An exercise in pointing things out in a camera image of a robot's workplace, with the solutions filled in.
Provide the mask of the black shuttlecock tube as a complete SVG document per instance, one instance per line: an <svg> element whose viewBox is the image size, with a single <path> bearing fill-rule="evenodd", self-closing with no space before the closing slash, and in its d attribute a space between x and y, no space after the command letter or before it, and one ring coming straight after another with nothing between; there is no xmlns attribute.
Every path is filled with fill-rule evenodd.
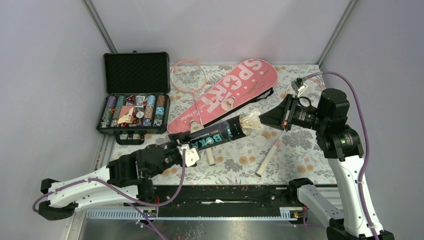
<svg viewBox="0 0 424 240"><path fill-rule="evenodd" d="M240 115L210 125L196 132L186 131L191 133L191 140L185 144L189 145L190 148L197 147L198 150L205 150L245 138L251 134L252 129L242 128L239 118Z"/></svg>

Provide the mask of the shuttlecock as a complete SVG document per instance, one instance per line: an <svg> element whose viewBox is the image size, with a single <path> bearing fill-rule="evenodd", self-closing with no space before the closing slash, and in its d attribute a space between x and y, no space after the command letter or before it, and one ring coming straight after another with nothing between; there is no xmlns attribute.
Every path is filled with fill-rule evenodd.
<svg viewBox="0 0 424 240"><path fill-rule="evenodd" d="M197 131L199 131L203 128L204 128L203 125L201 125L200 123L198 123L195 120L191 120L191 122L190 122L190 132L191 133L197 132Z"/></svg>
<svg viewBox="0 0 424 240"><path fill-rule="evenodd" d="M244 113L239 116L239 123L242 129L262 129L260 121L261 112L254 110L251 113Z"/></svg>
<svg viewBox="0 0 424 240"><path fill-rule="evenodd" d="M229 97L229 98L224 99L221 102L220 106L224 111L229 112L230 110L233 109L234 102L235 102L235 98Z"/></svg>

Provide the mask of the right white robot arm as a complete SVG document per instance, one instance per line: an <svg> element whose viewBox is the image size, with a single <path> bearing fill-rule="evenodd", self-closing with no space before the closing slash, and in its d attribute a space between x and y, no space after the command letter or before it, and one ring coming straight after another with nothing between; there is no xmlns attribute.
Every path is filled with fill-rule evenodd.
<svg viewBox="0 0 424 240"><path fill-rule="evenodd" d="M308 178L291 180L287 201L305 205L322 223L329 240L392 240L374 210L363 173L364 150L358 133L347 124L350 103L338 89L325 89L317 107L302 105L304 97L288 94L263 113L262 124L288 131L298 126L315 131L316 141L336 179L342 208L323 197Z"/></svg>

